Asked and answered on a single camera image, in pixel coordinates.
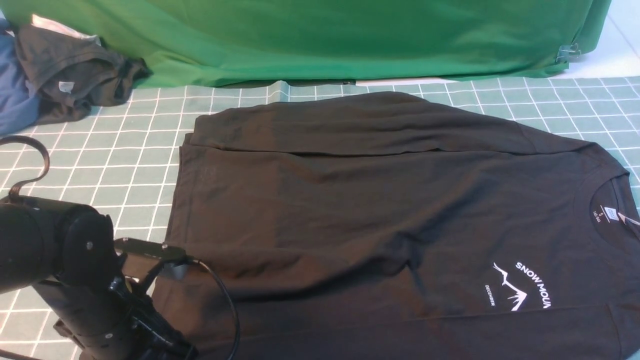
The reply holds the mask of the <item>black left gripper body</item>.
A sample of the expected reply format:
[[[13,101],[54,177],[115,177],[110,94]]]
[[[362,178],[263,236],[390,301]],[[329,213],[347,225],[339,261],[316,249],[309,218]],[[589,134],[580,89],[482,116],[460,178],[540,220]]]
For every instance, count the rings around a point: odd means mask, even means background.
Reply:
[[[55,330],[81,350],[82,360],[194,360],[198,350],[155,310],[149,296],[115,278],[106,289],[55,284]]]

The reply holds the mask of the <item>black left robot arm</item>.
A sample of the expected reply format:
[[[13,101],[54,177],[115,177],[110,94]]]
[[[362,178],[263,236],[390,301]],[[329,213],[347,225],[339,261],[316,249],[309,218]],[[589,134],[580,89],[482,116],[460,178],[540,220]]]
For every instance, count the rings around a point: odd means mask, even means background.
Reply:
[[[1,292],[33,287],[83,360],[196,359],[147,294],[157,276],[187,262],[178,247],[115,239],[112,219],[89,205],[1,201]]]

